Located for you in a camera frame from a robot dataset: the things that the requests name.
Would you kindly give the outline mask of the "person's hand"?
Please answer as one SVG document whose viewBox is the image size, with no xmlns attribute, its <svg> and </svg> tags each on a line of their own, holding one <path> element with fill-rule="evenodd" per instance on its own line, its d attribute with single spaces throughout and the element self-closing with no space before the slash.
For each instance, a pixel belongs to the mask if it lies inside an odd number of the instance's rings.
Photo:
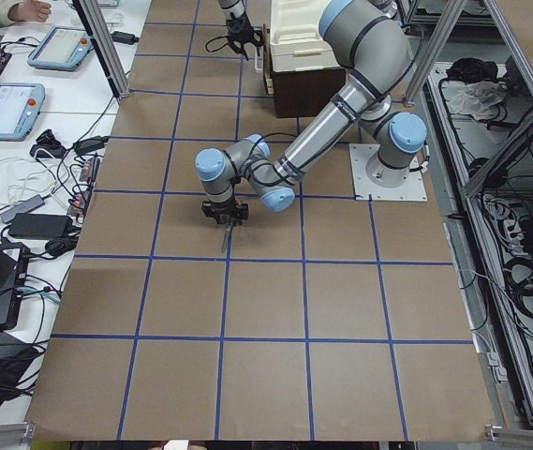
<svg viewBox="0 0 533 450">
<path fill-rule="evenodd" d="M 52 5 L 38 0 L 25 0 L 10 7 L 8 18 L 13 22 L 45 23 L 52 14 Z"/>
</svg>

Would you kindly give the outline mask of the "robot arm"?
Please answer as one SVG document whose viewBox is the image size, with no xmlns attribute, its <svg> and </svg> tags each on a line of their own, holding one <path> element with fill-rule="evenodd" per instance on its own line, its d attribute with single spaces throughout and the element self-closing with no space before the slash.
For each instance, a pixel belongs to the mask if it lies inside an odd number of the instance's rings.
<svg viewBox="0 0 533 450">
<path fill-rule="evenodd" d="M 225 17 L 228 45 L 235 53 L 248 60 L 244 46 L 252 44 L 259 51 L 263 46 L 262 31 L 250 22 L 243 0 L 218 0 L 218 5 Z"/>
<path fill-rule="evenodd" d="M 195 169 L 207 195 L 203 214 L 226 226 L 248 218 L 234 188 L 246 180 L 273 212 L 289 207 L 293 187 L 357 122 L 378 142 L 366 164 L 376 185 L 403 184 L 410 165 L 425 145 L 427 129 L 419 116 L 393 107 L 391 91 L 406 75 L 408 41 L 400 26 L 368 1 L 332 1 L 322 13 L 318 32 L 345 68 L 345 85 L 286 151 L 270 161 L 264 137 L 250 135 L 226 150 L 207 148 Z"/>
</svg>

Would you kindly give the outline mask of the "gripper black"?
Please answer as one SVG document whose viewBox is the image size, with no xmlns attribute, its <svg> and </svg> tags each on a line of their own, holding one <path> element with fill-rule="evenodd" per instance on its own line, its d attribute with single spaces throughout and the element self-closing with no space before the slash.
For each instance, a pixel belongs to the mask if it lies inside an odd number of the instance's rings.
<svg viewBox="0 0 533 450">
<path fill-rule="evenodd" d="M 227 18 L 226 26 L 228 45 L 235 53 L 242 53 L 245 60 L 249 60 L 245 44 L 251 43 L 256 49 L 262 46 L 262 31 L 255 29 L 247 16 Z"/>
<path fill-rule="evenodd" d="M 223 203 L 204 201 L 201 211 L 206 217 L 214 219 L 217 225 L 225 225 L 231 221 L 233 227 L 241 226 L 249 217 L 248 204 L 235 200 Z"/>
</svg>

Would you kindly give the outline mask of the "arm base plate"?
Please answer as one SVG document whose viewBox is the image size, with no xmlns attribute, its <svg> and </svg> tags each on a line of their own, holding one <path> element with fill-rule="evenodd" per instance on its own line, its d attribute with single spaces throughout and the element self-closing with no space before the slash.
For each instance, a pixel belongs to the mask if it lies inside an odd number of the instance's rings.
<svg viewBox="0 0 533 450">
<path fill-rule="evenodd" d="M 349 146 L 354 196 L 358 201 L 425 203 L 425 191 L 418 158 L 408 168 L 396 170 L 378 159 L 378 144 L 353 143 Z"/>
</svg>

